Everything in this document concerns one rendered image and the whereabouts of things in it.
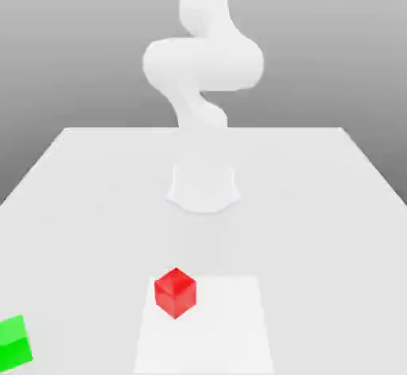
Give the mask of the small red cube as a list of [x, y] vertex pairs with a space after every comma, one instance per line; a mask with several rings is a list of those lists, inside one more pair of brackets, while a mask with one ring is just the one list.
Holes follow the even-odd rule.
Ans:
[[196, 281], [174, 268], [154, 281], [154, 296], [156, 305], [177, 319], [196, 305]]

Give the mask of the small green cube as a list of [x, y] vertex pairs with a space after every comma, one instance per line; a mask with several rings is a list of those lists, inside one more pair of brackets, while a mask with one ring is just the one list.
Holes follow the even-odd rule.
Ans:
[[0, 373], [33, 360], [23, 315], [0, 322]]

